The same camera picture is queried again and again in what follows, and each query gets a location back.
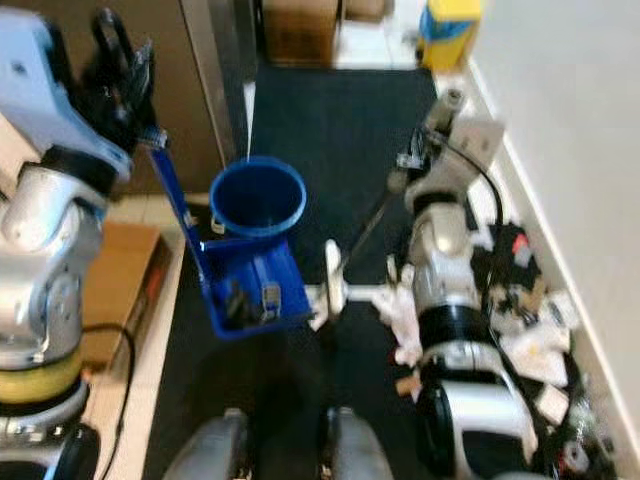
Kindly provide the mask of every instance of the black rug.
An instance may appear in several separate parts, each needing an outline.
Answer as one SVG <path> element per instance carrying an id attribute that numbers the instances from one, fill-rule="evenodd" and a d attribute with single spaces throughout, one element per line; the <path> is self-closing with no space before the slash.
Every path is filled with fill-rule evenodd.
<path id="1" fill-rule="evenodd" d="M 260 67 L 251 151 L 279 157 L 305 179 L 308 205 L 292 246 L 307 283 L 322 281 L 324 241 L 348 243 L 434 100 L 424 71 Z M 383 281 L 386 253 L 404 247 L 410 220 L 398 199 L 348 280 Z M 198 425 L 237 406 L 253 419 L 257 478 L 311 480 L 319 417 L 330 404 L 351 406 L 370 422 L 396 479 L 430 478 L 416 457 L 412 402 L 394 390 L 407 370 L 389 363 L 391 332 L 371 306 L 354 304 L 325 333 L 218 341 L 185 255 L 144 478 L 161 478 Z"/>

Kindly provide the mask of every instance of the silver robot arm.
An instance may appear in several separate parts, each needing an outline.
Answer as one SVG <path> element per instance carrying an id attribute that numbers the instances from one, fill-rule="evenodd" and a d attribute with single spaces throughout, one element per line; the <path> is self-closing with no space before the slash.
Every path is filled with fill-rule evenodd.
<path id="1" fill-rule="evenodd" d="M 101 26 L 114 18 L 94 20 L 99 45 L 107 44 Z M 44 154 L 23 166 L 14 198 L 0 208 L 0 370 L 21 370 L 78 346 L 82 283 L 100 249 L 111 187 L 130 176 L 135 139 L 127 129 L 147 107 L 151 49 L 133 54 L 119 37 L 127 71 L 114 71 L 116 53 L 101 51 L 79 84 L 42 17 L 0 8 L 0 38 L 0 112 Z M 128 89 L 118 103 L 115 88 Z"/>
<path id="2" fill-rule="evenodd" d="M 424 137 L 412 142 L 420 148 L 407 161 L 424 172 L 405 193 L 415 216 L 409 262 L 415 267 L 413 294 L 425 352 L 417 402 L 424 421 L 420 455 L 446 477 L 490 478 L 526 469 L 537 438 L 480 310 L 463 207 L 478 171 L 446 145 L 487 170 L 503 127 L 458 118 L 462 104 L 458 91 L 438 101 L 425 121 Z M 433 132 L 441 141 L 431 141 Z M 489 450 L 499 454 L 487 456 Z"/>
<path id="3" fill-rule="evenodd" d="M 42 154 L 0 203 L 3 478 L 37 464 L 44 478 L 88 480 L 98 460 L 99 436 L 80 422 L 83 282 L 111 190 L 155 119 L 151 45 L 134 52 L 109 10 L 92 31 L 97 53 L 76 81 L 55 27 L 0 8 L 0 113 Z"/>

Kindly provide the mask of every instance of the white tile floor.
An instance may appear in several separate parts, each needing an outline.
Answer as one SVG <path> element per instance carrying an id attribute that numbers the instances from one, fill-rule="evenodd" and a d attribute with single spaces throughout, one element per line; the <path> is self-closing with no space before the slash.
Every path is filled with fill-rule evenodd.
<path id="1" fill-rule="evenodd" d="M 379 24 L 347 21 L 342 26 L 335 60 L 336 68 L 414 68 L 414 48 L 404 41 L 417 29 L 423 1 L 396 0 L 392 15 Z M 464 82 L 458 76 L 436 78 L 439 91 Z M 255 85 L 245 85 L 249 138 L 253 118 Z M 471 189 L 472 205 L 479 220 L 493 216 L 493 204 L 486 188 L 477 182 Z M 206 194 L 191 196 L 190 200 L 207 202 Z M 515 212 L 508 205 L 508 215 Z M 156 395 L 162 373 L 167 339 L 173 317 L 184 239 L 168 201 L 162 195 L 125 197 L 114 205 L 108 218 L 114 221 L 157 225 L 173 251 L 173 260 L 163 287 L 160 301 L 150 323 L 138 358 L 137 370 L 127 408 L 125 429 L 118 455 L 110 475 L 112 480 L 139 479 L 144 467 Z M 104 373 L 93 379 L 92 393 L 84 418 L 97 427 L 102 437 L 102 451 L 98 472 L 104 468 L 113 442 L 113 429 L 124 393 L 121 375 Z"/>

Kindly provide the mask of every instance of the blue plastic cup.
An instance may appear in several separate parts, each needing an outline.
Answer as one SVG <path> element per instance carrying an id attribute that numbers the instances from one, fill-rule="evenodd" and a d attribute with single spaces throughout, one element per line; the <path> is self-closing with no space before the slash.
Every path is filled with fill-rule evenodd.
<path id="1" fill-rule="evenodd" d="M 209 191 L 217 223 L 243 237 L 271 237 L 302 216 L 307 191 L 296 170 L 272 157 L 249 157 L 220 173 Z"/>

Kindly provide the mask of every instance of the yellow container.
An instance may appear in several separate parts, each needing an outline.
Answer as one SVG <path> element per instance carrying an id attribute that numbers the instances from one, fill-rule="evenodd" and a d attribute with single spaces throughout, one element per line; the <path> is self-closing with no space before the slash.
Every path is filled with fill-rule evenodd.
<path id="1" fill-rule="evenodd" d="M 422 65 L 433 71 L 455 69 L 473 44 L 481 18 L 481 0 L 429 0 L 420 19 Z"/>

